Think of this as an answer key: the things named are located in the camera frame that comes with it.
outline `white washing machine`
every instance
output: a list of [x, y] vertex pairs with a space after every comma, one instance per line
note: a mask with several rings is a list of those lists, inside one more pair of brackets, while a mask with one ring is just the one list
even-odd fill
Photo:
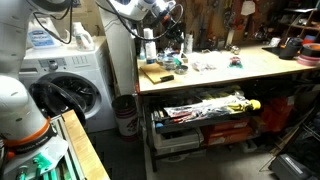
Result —
[[19, 73], [45, 115], [74, 109], [81, 122], [85, 119], [87, 132], [116, 127], [107, 43], [104, 37], [94, 41], [96, 48], [91, 52], [78, 51], [74, 43], [27, 50]]

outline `tape roll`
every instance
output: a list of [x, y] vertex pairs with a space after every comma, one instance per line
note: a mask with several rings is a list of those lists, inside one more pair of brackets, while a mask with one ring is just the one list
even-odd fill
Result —
[[320, 57], [320, 44], [319, 43], [310, 43], [303, 45], [301, 55], [309, 57]]

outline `yellow object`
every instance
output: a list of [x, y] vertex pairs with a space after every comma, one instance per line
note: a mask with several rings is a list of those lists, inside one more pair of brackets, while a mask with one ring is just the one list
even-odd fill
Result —
[[250, 100], [253, 110], [257, 110], [261, 108], [261, 103], [258, 100], [251, 99]]

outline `wooden tabletop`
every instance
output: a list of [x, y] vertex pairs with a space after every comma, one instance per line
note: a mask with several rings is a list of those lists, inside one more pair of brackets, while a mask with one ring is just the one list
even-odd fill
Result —
[[[320, 69], [298, 64], [295, 60], [282, 60], [278, 56], [262, 49], [263, 46], [241, 48], [238, 57], [243, 68], [229, 68], [230, 58], [236, 55], [229, 51], [211, 52], [207, 54], [192, 53], [188, 55], [189, 67], [185, 75], [175, 74], [174, 80], [154, 85], [139, 69], [140, 94], [162, 92], [181, 88], [196, 87], [199, 85], [216, 85], [222, 83], [239, 82], [243, 80], [291, 74], [306, 70]], [[191, 62], [201, 60], [210, 62], [215, 70], [199, 72], [191, 67]], [[138, 67], [145, 65], [145, 61], [138, 60]]]
[[74, 111], [62, 114], [83, 174], [88, 180], [110, 180]]

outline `washing machine door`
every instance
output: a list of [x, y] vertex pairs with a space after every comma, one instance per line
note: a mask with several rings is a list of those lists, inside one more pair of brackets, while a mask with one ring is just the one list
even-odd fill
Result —
[[29, 92], [45, 117], [54, 117], [73, 109], [81, 124], [85, 125], [85, 102], [72, 91], [48, 81], [39, 81], [30, 86]]

